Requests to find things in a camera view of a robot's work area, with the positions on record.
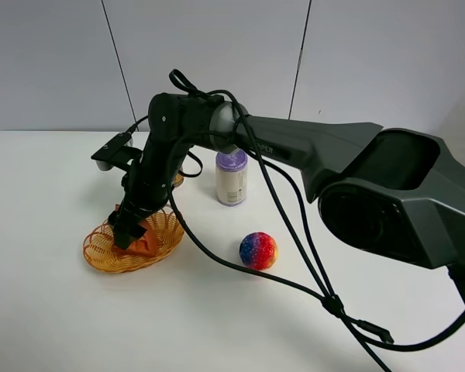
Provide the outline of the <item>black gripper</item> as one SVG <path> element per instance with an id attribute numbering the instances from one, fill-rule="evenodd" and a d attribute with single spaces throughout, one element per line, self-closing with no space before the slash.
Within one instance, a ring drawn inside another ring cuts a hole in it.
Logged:
<path id="1" fill-rule="evenodd" d="M 167 158 L 162 156 L 133 159 L 117 164 L 117 168 L 125 171 L 122 179 L 125 196 L 119 211 L 114 210 L 107 223 L 114 225 L 114 244 L 127 250 L 146 232 L 139 222 L 167 203 L 173 178 L 166 174 Z"/>

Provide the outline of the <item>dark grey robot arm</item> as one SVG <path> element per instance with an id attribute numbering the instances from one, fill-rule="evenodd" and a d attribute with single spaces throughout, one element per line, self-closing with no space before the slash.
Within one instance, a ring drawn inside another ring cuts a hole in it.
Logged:
<path id="1" fill-rule="evenodd" d="M 438 137 L 370 123 L 323 124 L 247 115 L 226 91 L 156 95 L 142 150 L 132 133 L 114 136 L 95 155 L 101 169 L 125 171 L 125 195 L 109 216 L 116 246 L 143 233 L 140 222 L 172 202 L 173 180 L 189 150 L 243 149 L 261 168 L 279 161 L 301 171 L 308 202 L 316 202 L 329 231 L 345 244 L 427 269 L 446 267 L 465 304 L 465 166 Z M 465 310 L 425 342 L 397 345 L 377 325 L 350 318 L 319 259 L 307 262 L 322 307 L 358 342 L 413 352 L 428 349 L 465 323 Z"/>

